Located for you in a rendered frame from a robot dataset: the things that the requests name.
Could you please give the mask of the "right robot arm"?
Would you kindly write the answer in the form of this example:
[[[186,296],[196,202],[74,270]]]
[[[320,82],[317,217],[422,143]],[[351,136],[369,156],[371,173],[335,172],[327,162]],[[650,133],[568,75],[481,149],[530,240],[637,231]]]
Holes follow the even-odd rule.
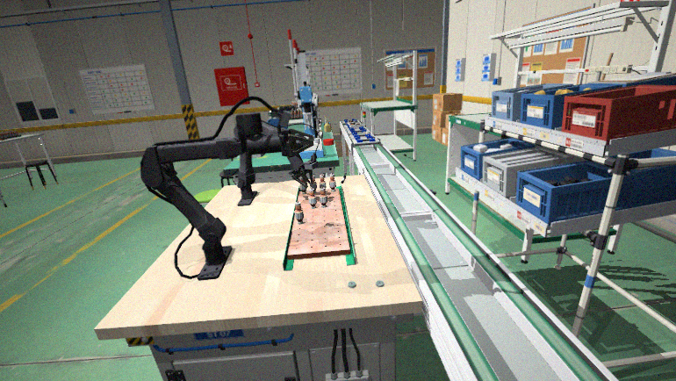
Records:
[[[140,174],[142,182],[158,190],[172,202],[191,222],[199,232],[198,236],[204,241],[202,250],[204,250],[206,261],[198,274],[198,281],[219,278],[232,251],[232,246],[222,247],[221,240],[227,231],[226,225],[219,217],[215,218],[210,214],[187,191],[176,176],[177,172],[173,162],[233,159],[237,155],[243,155],[246,151],[250,155],[266,154],[262,143],[263,135],[249,137],[262,132],[260,112],[239,114],[235,119],[239,138],[225,137],[152,146],[146,149],[144,156]],[[246,146],[245,143],[247,143]]]

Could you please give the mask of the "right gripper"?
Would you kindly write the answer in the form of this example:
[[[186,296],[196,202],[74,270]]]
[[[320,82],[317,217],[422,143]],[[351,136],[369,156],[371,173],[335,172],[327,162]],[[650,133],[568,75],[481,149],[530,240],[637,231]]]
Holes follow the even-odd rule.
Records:
[[[278,125],[277,125],[278,134],[264,135],[262,137],[263,148],[264,148],[266,154],[282,152],[282,156],[293,157],[293,156],[303,152],[304,150],[306,150],[309,147],[312,147],[314,145],[313,135],[311,135],[311,134],[303,133],[303,132],[300,132],[300,131],[292,129],[292,128],[288,129],[288,130],[283,130],[281,132],[280,122],[281,122],[281,119],[283,117],[282,112],[274,111],[273,117],[279,119],[279,122],[278,122]],[[306,136],[309,139],[296,136],[295,133]],[[288,141],[288,139],[289,139],[289,141]],[[297,143],[296,140],[300,140],[301,142]],[[306,144],[307,142],[309,143],[308,145],[306,145],[306,146],[304,146],[304,147],[302,147],[298,150],[295,150],[295,148],[300,147],[300,146]]]

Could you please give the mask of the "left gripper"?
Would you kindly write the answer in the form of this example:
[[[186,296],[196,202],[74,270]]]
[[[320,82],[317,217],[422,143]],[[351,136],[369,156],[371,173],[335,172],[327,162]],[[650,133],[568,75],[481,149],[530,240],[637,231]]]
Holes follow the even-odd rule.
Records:
[[[289,175],[294,174],[292,178],[296,180],[297,182],[301,183],[305,188],[308,187],[309,183],[310,185],[313,185],[313,170],[312,169],[305,169],[305,164],[312,164],[316,161],[317,155],[311,155],[311,161],[303,162],[302,158],[300,155],[298,156],[293,156],[289,158],[289,162],[291,166],[293,167],[293,170],[289,172]],[[296,174],[297,173],[297,174]],[[310,176],[310,181],[307,178],[306,174],[309,173]],[[303,183],[299,177],[302,176],[303,180],[305,183]]]

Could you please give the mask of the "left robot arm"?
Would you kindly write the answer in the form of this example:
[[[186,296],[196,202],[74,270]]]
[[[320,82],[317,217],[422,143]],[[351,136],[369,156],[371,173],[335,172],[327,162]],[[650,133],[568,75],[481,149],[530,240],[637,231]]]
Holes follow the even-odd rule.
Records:
[[[269,125],[262,121],[261,134],[262,135],[278,134],[277,127]],[[237,124],[235,125],[234,128],[234,136],[238,137]],[[314,162],[310,165],[305,164],[305,169],[316,169],[316,168],[318,168],[318,162]],[[247,151],[243,155],[240,155],[240,169],[238,173],[238,179],[239,181],[237,184],[237,188],[241,189],[241,199],[238,202],[237,206],[251,205],[257,194],[257,190],[252,191],[251,184],[255,182],[255,173],[252,167],[252,155],[250,155]]]

